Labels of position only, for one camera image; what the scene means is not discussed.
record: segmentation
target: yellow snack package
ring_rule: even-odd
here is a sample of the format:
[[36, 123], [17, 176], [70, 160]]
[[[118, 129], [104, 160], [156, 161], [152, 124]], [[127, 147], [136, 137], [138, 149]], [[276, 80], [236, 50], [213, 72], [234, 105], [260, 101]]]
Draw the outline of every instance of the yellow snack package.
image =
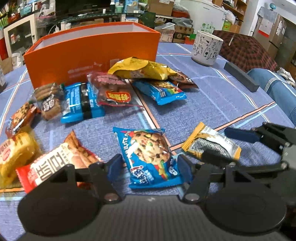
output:
[[213, 150], [235, 160], [239, 159], [242, 150], [233, 140], [222, 136], [202, 122], [183, 143], [182, 149], [192, 153], [197, 158], [201, 158], [205, 150]]
[[0, 144], [0, 189], [16, 179], [16, 168], [31, 163], [40, 153], [35, 138], [27, 132], [20, 132]]
[[114, 64], [109, 69], [108, 74], [114, 74], [125, 79], [147, 78], [167, 80], [168, 76], [177, 75], [177, 72], [165, 64], [130, 57]]

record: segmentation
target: cookie package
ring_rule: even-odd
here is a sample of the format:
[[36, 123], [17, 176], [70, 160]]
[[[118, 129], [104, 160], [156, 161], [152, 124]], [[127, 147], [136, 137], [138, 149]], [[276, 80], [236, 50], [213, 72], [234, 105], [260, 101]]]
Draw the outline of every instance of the cookie package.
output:
[[193, 82], [192, 79], [190, 79], [186, 74], [184, 74], [180, 70], [175, 70], [177, 72], [177, 75], [172, 75], [169, 76], [168, 80], [180, 88], [181, 90], [183, 89], [189, 89], [189, 88], [198, 88], [196, 83]]
[[[67, 164], [73, 164], [79, 169], [87, 168], [98, 161], [101, 159], [84, 148], [74, 131], [71, 131], [57, 148], [40, 156], [31, 164], [17, 168], [16, 172], [25, 192], [29, 193]], [[78, 186], [84, 186], [84, 183], [78, 183]]]
[[56, 83], [47, 84], [34, 90], [38, 107], [41, 110], [41, 116], [49, 121], [62, 115], [64, 110], [64, 86]]
[[41, 155], [33, 136], [20, 132], [0, 145], [0, 189], [7, 188], [16, 178], [15, 169], [31, 163]]
[[97, 95], [99, 105], [134, 106], [132, 88], [121, 77], [103, 72], [92, 72], [87, 75], [93, 93]]
[[183, 143], [182, 149], [201, 158], [204, 150], [213, 150], [221, 155], [238, 160], [242, 149], [233, 140], [222, 136], [217, 131], [200, 122], [189, 138]]
[[125, 79], [148, 78], [154, 80], [167, 80], [169, 76], [177, 74], [165, 64], [135, 57], [118, 61], [108, 70], [108, 73]]
[[176, 160], [163, 129], [130, 130], [114, 127], [123, 158], [131, 173], [130, 188], [163, 188], [182, 184]]
[[105, 115], [89, 83], [76, 83], [65, 87], [65, 110], [62, 123], [71, 123]]
[[26, 125], [30, 125], [35, 118], [35, 115], [39, 112], [39, 109], [29, 102], [23, 104], [16, 113], [12, 115], [6, 126], [5, 133], [8, 138], [12, 138], [19, 133], [20, 129]]
[[186, 94], [169, 81], [133, 80], [132, 85], [143, 94], [150, 96], [158, 105], [186, 99]]

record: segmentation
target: blue snack package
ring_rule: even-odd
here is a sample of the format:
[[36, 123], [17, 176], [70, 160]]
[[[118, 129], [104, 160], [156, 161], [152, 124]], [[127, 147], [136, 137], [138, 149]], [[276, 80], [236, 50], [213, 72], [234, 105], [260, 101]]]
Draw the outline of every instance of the blue snack package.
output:
[[96, 95], [89, 83], [75, 83], [65, 87], [65, 110], [62, 123], [71, 123], [101, 117], [105, 110], [96, 102]]
[[154, 99], [158, 105], [164, 105], [174, 100], [186, 99], [186, 94], [169, 81], [134, 80], [132, 85], [145, 95]]
[[163, 188], [183, 183], [163, 137], [164, 129], [129, 130], [113, 127], [131, 173], [130, 188]]

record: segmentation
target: plaid umbrella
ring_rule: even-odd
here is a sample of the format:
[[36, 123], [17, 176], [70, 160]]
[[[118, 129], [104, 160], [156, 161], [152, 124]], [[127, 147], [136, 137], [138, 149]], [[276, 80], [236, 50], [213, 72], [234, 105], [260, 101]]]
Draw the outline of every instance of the plaid umbrella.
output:
[[224, 40], [219, 54], [241, 70], [248, 72], [261, 68], [274, 71], [277, 67], [277, 63], [254, 37], [218, 30], [213, 35]]

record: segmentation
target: mug with cat pattern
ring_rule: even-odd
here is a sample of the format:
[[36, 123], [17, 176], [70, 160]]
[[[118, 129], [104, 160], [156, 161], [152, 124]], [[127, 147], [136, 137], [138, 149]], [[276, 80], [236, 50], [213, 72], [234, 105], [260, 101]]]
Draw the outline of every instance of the mug with cat pattern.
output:
[[191, 58], [199, 64], [211, 66], [215, 63], [222, 44], [223, 39], [198, 31], [194, 40]]

